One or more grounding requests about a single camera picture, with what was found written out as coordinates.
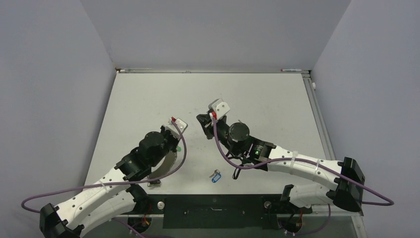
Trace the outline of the blue tagged key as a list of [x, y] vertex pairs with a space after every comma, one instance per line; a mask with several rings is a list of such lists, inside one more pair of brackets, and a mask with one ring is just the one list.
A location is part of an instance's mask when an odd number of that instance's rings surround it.
[[209, 178], [211, 179], [212, 183], [216, 183], [222, 178], [222, 175], [219, 170], [214, 170], [213, 174], [209, 176]]

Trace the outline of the metal key ring plate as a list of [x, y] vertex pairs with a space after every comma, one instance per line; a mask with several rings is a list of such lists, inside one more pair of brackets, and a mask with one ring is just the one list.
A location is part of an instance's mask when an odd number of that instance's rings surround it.
[[169, 173], [175, 165], [179, 153], [180, 152], [174, 153], [169, 151], [161, 163], [156, 168], [152, 169], [152, 172], [148, 175], [147, 179], [156, 179]]

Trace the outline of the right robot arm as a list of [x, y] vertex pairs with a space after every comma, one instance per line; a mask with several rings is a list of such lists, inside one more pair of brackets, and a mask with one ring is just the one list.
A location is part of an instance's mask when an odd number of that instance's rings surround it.
[[365, 183], [365, 176], [355, 159], [324, 160], [286, 150], [251, 136], [248, 126], [242, 122], [228, 125], [227, 117], [213, 122], [210, 115], [199, 114], [196, 119], [208, 140], [214, 139], [219, 148], [227, 149], [222, 154], [224, 159], [241, 161], [237, 165], [239, 170], [282, 172], [313, 182], [308, 186], [285, 186], [280, 198], [284, 211], [293, 212], [314, 204], [334, 204], [345, 211], [361, 211], [363, 189], [358, 184]]

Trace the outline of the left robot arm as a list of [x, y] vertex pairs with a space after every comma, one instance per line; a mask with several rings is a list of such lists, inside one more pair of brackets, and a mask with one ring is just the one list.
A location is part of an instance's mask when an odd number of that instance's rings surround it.
[[145, 135], [102, 178], [58, 204], [40, 209], [40, 230], [46, 238], [82, 238], [92, 229], [127, 212], [142, 213], [148, 195], [137, 184], [148, 177], [169, 152], [175, 152], [186, 126], [170, 124]]

